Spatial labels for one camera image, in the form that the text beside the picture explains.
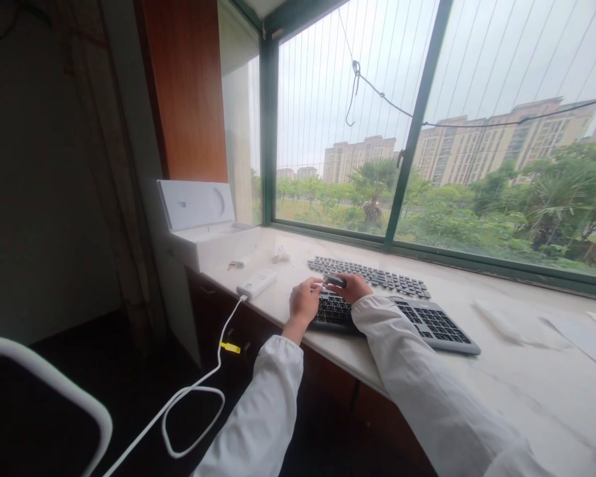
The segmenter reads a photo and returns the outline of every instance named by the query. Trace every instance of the sky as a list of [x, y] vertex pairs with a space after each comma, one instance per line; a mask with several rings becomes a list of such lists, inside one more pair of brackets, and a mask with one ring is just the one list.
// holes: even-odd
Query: sky
[[[350, 51], [363, 75], [412, 113], [438, 3], [351, 0], [281, 44], [278, 168], [322, 174], [325, 148], [378, 134], [403, 147], [410, 119], [363, 81], [346, 124]], [[596, 99], [596, 0], [454, 1], [425, 121], [489, 117], [556, 96]], [[587, 134], [595, 124], [596, 116]]]

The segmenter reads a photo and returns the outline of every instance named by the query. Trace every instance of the white sleeve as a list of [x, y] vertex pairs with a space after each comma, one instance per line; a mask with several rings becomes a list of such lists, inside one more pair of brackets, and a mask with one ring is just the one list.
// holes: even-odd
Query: white sleeve
[[296, 422], [303, 351], [272, 336], [260, 349], [254, 377], [194, 476], [277, 476]]
[[352, 307], [379, 374], [429, 461], [444, 476], [543, 476], [525, 437], [481, 403], [390, 300]]

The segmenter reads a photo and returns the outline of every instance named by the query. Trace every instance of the white desk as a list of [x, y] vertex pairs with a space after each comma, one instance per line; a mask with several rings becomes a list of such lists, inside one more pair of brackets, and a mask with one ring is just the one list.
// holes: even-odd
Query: white desk
[[[272, 264], [279, 244], [291, 261]], [[481, 347], [481, 355], [474, 358], [440, 353], [454, 373], [528, 437], [549, 471], [557, 476], [596, 475], [596, 363], [576, 348], [548, 350], [508, 343], [472, 307], [473, 300], [480, 299], [519, 306], [518, 312], [531, 314], [534, 320], [539, 313], [549, 313], [590, 323], [587, 311], [596, 313], [596, 300], [267, 228], [262, 229], [262, 245], [245, 269], [225, 267], [204, 275], [236, 295], [236, 286], [256, 269], [275, 270], [277, 282], [247, 305], [282, 327], [289, 318], [291, 288], [314, 275], [307, 260], [316, 255], [424, 280], [432, 300]], [[388, 396], [365, 340], [309, 331], [303, 342]]]

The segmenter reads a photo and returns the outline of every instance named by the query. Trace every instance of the open box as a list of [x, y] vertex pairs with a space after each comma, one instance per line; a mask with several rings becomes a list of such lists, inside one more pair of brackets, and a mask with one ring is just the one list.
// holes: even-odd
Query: open box
[[158, 180], [172, 252], [196, 272], [252, 254], [260, 228], [234, 220], [230, 185], [218, 182]]

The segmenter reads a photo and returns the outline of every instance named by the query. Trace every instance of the green window frame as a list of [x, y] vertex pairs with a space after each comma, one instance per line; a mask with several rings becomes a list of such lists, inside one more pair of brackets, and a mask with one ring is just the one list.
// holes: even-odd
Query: green window frame
[[[241, 6], [243, 5], [240, 0], [232, 1], [235, 1]], [[436, 12], [385, 236], [379, 237], [366, 233], [334, 229], [332, 227], [287, 221], [276, 217], [275, 169], [277, 154], [279, 45], [283, 39], [295, 36], [345, 2], [346, 0], [287, 0], [270, 13], [262, 22], [263, 35], [260, 48], [260, 140], [262, 155], [263, 226], [596, 298], [596, 276], [455, 250], [445, 250], [421, 244], [397, 242], [394, 239], [413, 165], [413, 158], [418, 146], [422, 122], [424, 121], [430, 89], [448, 26], [448, 19], [450, 18], [452, 0], [440, 0]]]

